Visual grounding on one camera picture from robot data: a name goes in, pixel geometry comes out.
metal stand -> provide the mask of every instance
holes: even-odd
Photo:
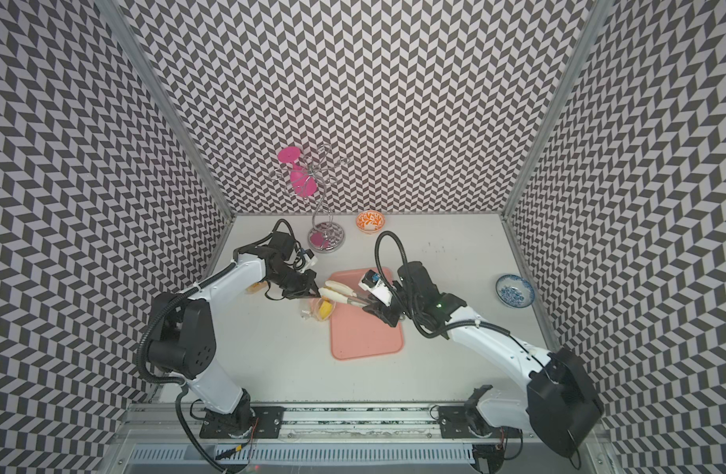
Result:
[[[308,243],[310,248],[312,251],[318,253],[333,252],[339,249],[339,247],[341,247],[345,242],[345,230],[341,225],[333,221],[334,217],[330,212],[327,212],[327,215],[329,216],[328,221],[316,224],[316,216],[326,203],[329,186],[331,184],[335,184],[339,179],[337,176],[330,177],[329,173],[341,168],[342,166],[348,165],[349,162],[352,161],[351,158],[342,158],[333,162],[331,166],[323,167],[321,163],[325,161],[328,156],[328,148],[329,147],[327,145],[323,145],[318,151],[318,158],[316,159],[308,158],[307,162],[303,162],[301,158],[298,159],[299,164],[305,168],[306,173],[305,181],[300,185],[301,190],[304,191],[308,183],[313,180],[315,184],[318,185],[318,189],[320,191],[320,198],[318,199],[315,210],[313,211],[313,227],[310,232],[308,232]],[[290,183],[290,185],[293,186],[293,189],[297,189],[297,183]]]

white table surface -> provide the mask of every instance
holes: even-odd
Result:
[[[277,219],[236,218],[216,270],[228,265],[236,247],[268,234]],[[311,218],[285,219],[307,246]],[[501,275],[519,273],[499,215],[396,214],[386,219],[385,229],[400,237],[408,260],[422,261],[440,291],[464,299],[514,336],[545,347],[532,309],[506,307],[495,292]],[[338,251],[318,255],[313,270],[319,286],[335,271],[374,266],[377,235],[358,231],[354,215],[336,216],[335,222],[345,228],[346,241]],[[394,241],[382,242],[380,258],[396,274],[401,261]],[[301,318],[303,300],[270,301],[261,292],[242,294],[237,302],[233,312],[213,315],[216,358],[253,401],[463,401],[482,384],[510,383],[474,351],[443,337],[420,336],[409,319],[402,322],[405,346],[397,354],[339,361],[331,355],[328,322]],[[177,386],[168,385],[159,401],[172,402],[178,393]]]

black cable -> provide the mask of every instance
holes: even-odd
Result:
[[[549,374],[547,373],[547,369],[545,368],[544,364],[542,364],[537,357],[534,357],[533,355],[531,355],[531,353],[529,352],[529,350],[527,350],[527,348],[524,347],[524,345],[521,344],[518,339],[516,339],[515,337],[511,336],[510,333],[508,333],[507,336],[510,337],[511,339],[513,339],[513,342],[515,342],[520,348],[522,348],[524,350],[524,352],[527,353],[527,355],[529,355],[532,359],[534,359],[534,361],[537,362],[540,365],[540,367],[542,367],[542,370],[545,372],[545,374],[549,378]]]
[[[394,286],[387,280],[387,278],[384,276],[384,271],[381,267],[381,260],[379,258],[379,246],[381,245],[381,241],[385,237],[392,238],[393,241],[395,241],[397,245],[397,249],[400,251],[400,258],[402,260],[402,266],[405,267],[406,270],[406,280],[403,281],[403,286],[406,289],[406,297],[408,299],[408,305],[406,305],[400,296],[397,294]],[[438,329],[436,329],[433,332],[426,332],[426,330],[421,326],[421,324],[418,322],[418,315],[415,311],[415,294],[412,291],[411,288],[411,282],[412,278],[410,275],[410,267],[408,267],[408,257],[406,256],[405,248],[402,246],[402,241],[400,241],[399,237],[394,232],[391,231],[384,231],[379,234],[378,238],[376,239],[376,243],[374,244],[374,261],[376,261],[376,269],[379,272],[379,278],[384,282],[384,285],[387,287],[387,289],[392,292],[392,295],[397,299],[397,302],[400,303],[400,305],[403,308],[406,308],[406,313],[409,313],[411,319],[413,319],[413,322],[415,323],[415,327],[418,330],[419,333],[421,333],[422,336],[432,339],[434,337],[441,336],[447,331],[450,331],[452,329],[455,329],[457,327],[464,327],[464,326],[476,326],[476,321],[474,320],[465,320],[465,321],[457,321],[453,322],[447,325],[444,325]],[[505,329],[504,327],[494,325],[491,322],[485,322],[481,321],[479,322],[479,327],[483,327],[485,329],[490,329],[491,331],[500,332],[503,335],[510,336],[510,331]],[[529,353],[525,347],[521,346],[521,348]]]
[[[290,231],[290,236],[292,236],[292,240],[295,242],[295,260],[292,262],[292,269],[294,270],[300,270],[302,266],[305,264],[305,258],[303,258],[302,254],[305,252],[305,250],[302,248],[302,245],[300,241],[297,240],[295,237],[295,231],[292,230],[292,226],[289,222],[286,221],[286,219],[279,219],[276,221],[276,223],[273,225],[273,231],[271,233],[276,232],[278,230],[280,225],[286,225],[286,228]]]
[[[524,431],[519,431],[519,433],[521,433],[521,437],[519,438],[519,441],[521,442],[521,446],[519,446],[519,452],[514,454],[513,456],[504,457],[503,460],[512,461],[512,460],[515,460],[517,457],[521,456],[521,451],[524,450]]]
[[[576,469],[576,470],[579,470],[579,469],[581,469],[581,454],[579,454],[579,448],[576,448],[576,457],[577,457],[577,459],[579,460],[579,465],[578,465],[578,466],[576,466],[576,465],[574,464],[574,457],[573,457],[573,456],[571,456],[571,457],[570,457],[570,458],[568,459],[568,461],[569,461],[569,462],[571,463],[571,467],[573,467],[573,468],[574,468],[574,469]]]
[[[270,281],[268,281],[268,280],[266,280],[266,283],[268,283],[268,289],[266,290],[266,292],[265,292],[265,293],[263,293],[263,296],[264,296],[265,298],[268,298],[268,299],[270,299],[271,301],[281,301],[282,299],[284,299],[284,298],[285,298],[285,297],[281,297],[281,298],[273,298],[273,297],[269,297],[269,296],[268,296],[268,292],[269,292],[269,291],[271,291],[271,282],[270,282]]]
[[[306,290],[292,291],[292,293],[287,293],[284,298],[292,299],[293,297],[305,295],[305,291]],[[311,298],[320,298],[320,294],[319,293],[310,294],[310,288],[308,289],[308,294],[310,295]]]
[[[193,401],[193,402],[192,402],[192,403],[191,403],[191,404],[189,405],[189,416],[191,416],[191,417],[192,417],[192,418],[194,418],[194,419],[198,419],[198,420],[200,420],[200,421],[204,421],[204,420],[205,420],[205,417],[202,417],[202,418],[200,418],[199,416],[195,416],[195,413],[193,413],[193,412],[192,412],[192,408],[194,408],[194,407],[195,407],[195,403],[197,403],[197,402],[201,402],[201,401],[202,401],[202,399],[201,399],[201,398],[198,398],[197,400]]]
[[[207,453],[207,451],[202,447],[199,441],[197,441],[197,438],[195,438],[195,435],[192,433],[192,431],[189,429],[189,425],[186,423],[186,419],[184,418],[184,412],[181,410],[181,400],[184,398],[184,396],[189,392],[189,388],[186,385],[183,385],[181,387],[181,393],[179,393],[178,397],[176,397],[176,416],[179,419],[179,423],[181,424],[181,427],[184,429],[184,433],[186,434],[187,438],[189,438],[189,441],[192,442],[192,446],[195,447],[198,453],[200,453],[200,456],[202,456],[202,459],[206,460],[208,464],[213,466],[214,469],[217,469],[219,472],[223,472],[224,474],[235,474],[236,472],[241,472],[244,468],[240,469],[239,471],[232,471],[228,468],[221,466],[218,462],[216,462],[215,459],[211,457],[210,454]]]
[[[238,249],[236,250],[236,252],[237,252],[237,253],[240,253],[240,252],[242,252],[242,251],[243,251],[244,249],[246,249],[247,247],[254,247],[254,246],[258,246],[258,245],[261,245],[262,243],[265,243],[265,242],[267,242],[267,241],[268,241],[269,239],[271,239],[271,236],[273,236],[273,232],[271,232],[271,233],[269,233],[269,234],[268,234],[267,236],[263,237],[263,238],[262,238],[262,239],[261,239],[260,241],[254,241],[253,243],[248,243],[247,245],[243,245],[243,246],[239,247],[239,248],[238,248]]]
[[[178,308],[181,302],[184,299],[187,299],[191,297],[193,294],[197,293],[200,288],[206,287],[207,285],[213,283],[214,281],[218,280],[219,278],[223,277],[226,273],[231,271],[234,267],[236,267],[235,263],[231,263],[228,266],[225,267],[225,269],[219,271],[215,275],[212,275],[211,277],[203,280],[198,287],[195,286],[194,288],[190,288],[189,290],[185,291],[184,293],[179,293],[175,298],[171,299],[171,301],[165,306],[165,308],[161,309],[158,314],[150,318],[150,322],[147,325],[147,330],[145,333],[141,336],[141,339],[139,340],[139,346],[136,351],[135,355],[135,363],[136,363],[136,370],[139,373],[139,376],[142,380],[149,383],[154,384],[179,384],[183,385],[185,383],[184,379],[181,377],[159,377],[155,374],[152,374],[147,369],[147,362],[148,357],[147,353],[150,350],[150,343],[152,342],[150,340],[150,337],[152,336],[152,331],[155,329],[155,327],[160,324],[160,322],[168,316],[174,309]]]
[[[244,443],[241,443],[238,446],[235,446],[234,448],[225,450],[223,453],[216,456],[215,460],[220,461],[222,459],[226,459],[227,457],[232,457],[234,454],[237,454],[239,451],[245,449],[245,446],[247,446],[249,443],[250,443],[250,441],[245,441]]]
[[[439,417],[434,418],[434,415],[431,414],[431,411],[434,410],[435,408],[439,409],[439,407],[440,407],[439,405],[432,405],[431,408],[429,408],[429,416],[431,416],[431,419],[434,420],[435,422],[440,421],[440,419],[439,419]]]

wire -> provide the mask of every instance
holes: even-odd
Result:
[[[276,232],[277,227],[279,227],[278,222],[273,226],[273,230],[271,231],[271,233],[269,233],[267,236],[263,237],[260,241],[254,241],[253,243],[248,243],[247,245],[241,246],[240,248],[238,248],[236,250],[237,253],[240,253],[242,250],[246,249],[247,247],[257,246],[257,245],[260,245],[262,243],[269,241],[273,237],[273,233]]]
[[[521,451],[524,450],[524,431],[519,431],[519,433],[521,434],[521,437],[519,438],[519,441],[521,442],[521,446],[519,446],[519,452],[514,454],[513,456],[504,457],[503,460],[512,461],[512,460],[515,460],[517,457],[521,456]]]
[[[408,263],[408,259],[406,257],[406,251],[402,246],[402,242],[400,242],[399,237],[394,232],[391,231],[384,231],[379,234],[378,238],[376,239],[376,243],[374,244],[374,261],[376,261],[376,270],[379,272],[379,278],[381,278],[381,281],[384,283],[384,286],[387,287],[387,289],[394,295],[395,299],[397,299],[397,302],[400,303],[400,306],[403,307],[406,311],[408,311],[408,307],[405,303],[402,302],[402,299],[400,298],[400,295],[395,290],[395,287],[392,286],[392,284],[387,280],[387,277],[384,275],[384,270],[381,269],[381,261],[379,260],[379,245],[381,245],[382,239],[385,237],[391,237],[395,243],[397,244],[397,248],[400,250],[400,257],[402,258],[402,264],[406,265]]]
[[[202,447],[199,441],[197,441],[197,438],[195,438],[195,435],[192,434],[192,431],[189,429],[189,425],[186,423],[186,419],[184,418],[184,412],[181,410],[181,400],[184,398],[185,395],[189,393],[189,387],[186,385],[183,385],[181,387],[181,393],[179,393],[178,397],[176,397],[176,416],[179,419],[179,424],[181,424],[181,427],[184,429],[184,433],[186,434],[187,438],[189,438],[189,441],[192,442],[192,446],[195,447],[198,453],[200,453],[200,456],[202,456],[202,459],[206,460],[208,464],[213,466],[214,469],[218,470],[219,472],[223,472],[224,474],[234,474],[235,472],[241,472],[243,469],[240,469],[239,471],[232,471],[228,468],[221,466],[218,462],[216,462],[215,459],[211,457],[210,454],[207,453],[207,451]]]
[[[305,253],[305,250],[302,248],[300,242],[295,238],[295,232],[292,230],[292,226],[290,225],[290,223],[287,222],[286,219],[279,219],[273,225],[273,231],[271,231],[271,233],[276,232],[276,230],[278,230],[279,226],[282,224],[286,225],[286,228],[289,229],[292,240],[295,242],[295,260],[292,262],[292,269],[300,270],[305,264],[305,259],[302,257],[302,254]]]
[[[265,292],[265,293],[263,293],[263,296],[264,296],[265,298],[268,298],[268,299],[270,299],[271,301],[281,301],[282,299],[284,299],[284,298],[285,298],[285,297],[281,297],[281,298],[273,298],[273,297],[269,297],[269,296],[268,296],[268,292],[269,292],[269,291],[271,291],[271,282],[270,282],[270,281],[268,281],[268,280],[266,280],[266,283],[268,283],[268,289],[266,289],[266,292]]]
[[[532,359],[534,359],[540,365],[540,367],[542,367],[542,370],[545,372],[545,374],[547,375],[547,377],[550,378],[550,374],[547,373],[547,368],[544,366],[544,364],[542,364],[540,362],[540,360],[537,357],[534,357],[533,355],[531,355],[531,353],[529,352],[529,350],[526,347],[524,347],[524,345],[521,344],[518,339],[516,339],[515,337],[511,336],[510,333],[508,333],[507,336],[510,337],[511,339],[513,339],[513,342],[515,342],[520,348],[522,348],[524,350],[524,352],[527,353],[527,355],[529,355]]]
[[[250,458],[252,457],[252,449],[255,446],[255,443],[252,442],[252,437],[255,436],[255,431],[258,430],[258,422],[260,420],[261,420],[260,417],[255,418],[255,424],[252,427],[252,433],[250,433],[250,440],[247,441],[247,443],[250,445],[250,452],[247,453],[247,464],[245,465],[245,467],[250,465]]]
[[[573,457],[573,455],[568,459],[568,461],[571,463],[571,466],[574,469],[579,470],[579,469],[581,469],[581,454],[579,454],[579,448],[576,448],[576,457],[579,460],[579,465],[578,466],[576,466],[574,464],[574,457]]]
[[[260,418],[255,418],[254,423],[250,427],[250,438],[249,438],[249,440],[245,441],[244,443],[239,444],[238,446],[235,446],[234,448],[231,448],[230,450],[225,450],[223,453],[221,453],[218,456],[216,456],[216,458],[215,458],[216,461],[220,461],[222,459],[226,459],[227,457],[232,457],[234,454],[236,454],[239,451],[245,449],[245,446],[247,446],[248,444],[250,444],[252,442],[252,436],[255,434],[255,429],[258,428],[258,420],[260,420]],[[250,462],[250,456],[249,456],[249,454],[250,453],[248,453],[248,456],[247,456],[247,462],[248,463]]]
[[[429,409],[429,416],[431,416],[431,419],[434,420],[435,422],[440,421],[440,419],[439,419],[439,417],[434,418],[434,415],[431,414],[431,411],[434,410],[435,408],[439,409],[439,407],[440,407],[439,405],[432,405],[431,408]]]
[[[202,418],[200,418],[199,416],[195,416],[195,413],[192,412],[192,408],[195,407],[195,403],[201,402],[201,401],[202,401],[202,399],[201,398],[198,398],[197,400],[193,401],[191,405],[189,405],[189,416],[191,416],[194,419],[198,419],[200,421],[204,421],[205,420],[205,417],[204,416]]]

black and white wallpaper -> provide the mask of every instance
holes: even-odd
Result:
[[[96,466],[224,224],[92,1],[0,0],[0,472]]]
[[[303,213],[287,146],[352,163],[330,209],[500,211],[593,0],[120,0],[239,213]]]
[[[726,473],[726,2],[617,0],[512,216],[628,472]]]

